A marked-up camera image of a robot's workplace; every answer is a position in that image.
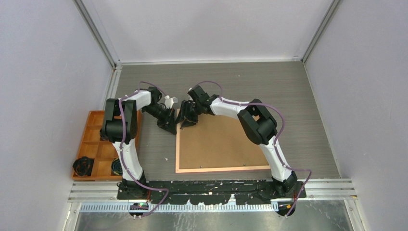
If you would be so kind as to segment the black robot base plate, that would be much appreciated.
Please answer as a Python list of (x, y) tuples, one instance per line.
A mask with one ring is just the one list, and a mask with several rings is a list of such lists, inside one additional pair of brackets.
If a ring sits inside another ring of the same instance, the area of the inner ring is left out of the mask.
[(293, 201), (296, 197), (306, 197), (306, 192), (301, 190), (301, 181), (296, 182), (289, 192), (276, 191), (274, 182), (267, 180), (152, 180), (147, 183), (151, 190), (144, 192), (124, 188), (121, 182), (116, 184), (119, 200), (149, 200), (164, 205), (225, 205), (230, 199), (235, 199), (238, 205), (263, 205), (272, 199)]

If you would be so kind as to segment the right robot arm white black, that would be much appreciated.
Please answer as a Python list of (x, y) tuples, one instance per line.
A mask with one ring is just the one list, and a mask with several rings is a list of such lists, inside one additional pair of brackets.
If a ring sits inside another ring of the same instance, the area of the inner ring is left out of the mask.
[(199, 85), (188, 91), (189, 100), (181, 102), (176, 123), (183, 127), (194, 126), (201, 114), (227, 116), (239, 120), (246, 137), (258, 145), (271, 168), (275, 193), (288, 197), (294, 191), (297, 176), (281, 153), (278, 143), (278, 123), (267, 105), (259, 99), (250, 102), (228, 100), (220, 95), (210, 96)]

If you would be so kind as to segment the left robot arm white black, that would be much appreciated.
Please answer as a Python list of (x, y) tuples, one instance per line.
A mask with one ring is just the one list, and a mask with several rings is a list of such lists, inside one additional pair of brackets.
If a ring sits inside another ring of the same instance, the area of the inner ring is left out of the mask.
[(157, 126), (176, 134), (174, 104), (178, 99), (163, 93), (158, 87), (139, 89), (130, 95), (107, 99), (101, 138), (113, 144), (122, 168), (121, 186), (129, 189), (136, 199), (142, 199), (151, 190), (146, 183), (135, 146), (138, 134), (138, 112), (147, 112), (157, 120)]

